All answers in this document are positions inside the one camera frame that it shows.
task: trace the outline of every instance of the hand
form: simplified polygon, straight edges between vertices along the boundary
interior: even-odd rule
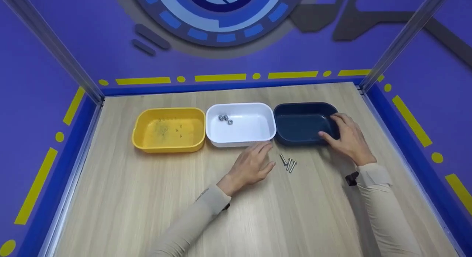
[[[346,114],[336,113],[331,118],[339,126],[341,138],[335,140],[325,132],[319,132],[319,136],[325,139],[332,148],[352,158],[357,166],[377,162],[365,141],[359,125],[351,117]]]
[[[246,148],[238,156],[229,173],[216,186],[226,195],[232,196],[244,186],[264,180],[275,166],[274,161],[263,166],[264,159],[272,147],[270,142],[260,142]]]

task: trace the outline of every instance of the wood grain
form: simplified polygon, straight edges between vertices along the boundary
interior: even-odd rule
[[[231,168],[241,148],[208,141],[196,153],[146,154],[131,144],[149,108],[218,103],[328,102],[352,116],[394,181],[394,192],[425,256],[455,250],[352,83],[107,98],[56,250],[59,257],[144,257],[155,239]],[[298,161],[292,174],[279,153]],[[275,145],[268,178],[243,190],[188,256],[379,256],[359,191],[344,176],[354,164],[328,147]]]

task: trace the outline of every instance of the forearm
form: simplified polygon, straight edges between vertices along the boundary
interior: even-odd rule
[[[184,255],[230,200],[231,197],[224,194],[220,188],[215,185],[210,186],[166,232],[160,235],[150,256]]]
[[[420,246],[391,190],[386,169],[376,163],[359,166],[357,183],[383,257],[421,256]]]

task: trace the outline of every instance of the dark blue plastic bin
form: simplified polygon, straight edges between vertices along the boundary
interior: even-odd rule
[[[274,109],[275,138],[285,146],[326,145],[318,132],[339,139],[339,128],[329,117],[336,112],[335,107],[324,102],[280,104]]]

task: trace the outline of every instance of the metal screw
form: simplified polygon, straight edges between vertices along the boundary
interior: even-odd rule
[[[282,155],[282,153],[280,153],[279,156],[280,156],[280,159],[282,160],[282,163],[284,164],[284,166],[288,166],[288,163],[285,160],[284,155]]]
[[[294,162],[292,163],[292,167],[288,171],[289,173],[292,173],[292,171],[294,171],[295,165],[296,165],[296,161],[294,160]]]
[[[290,165],[292,164],[292,161],[293,161],[292,158],[288,158],[287,171],[288,171],[288,169],[290,168]]]

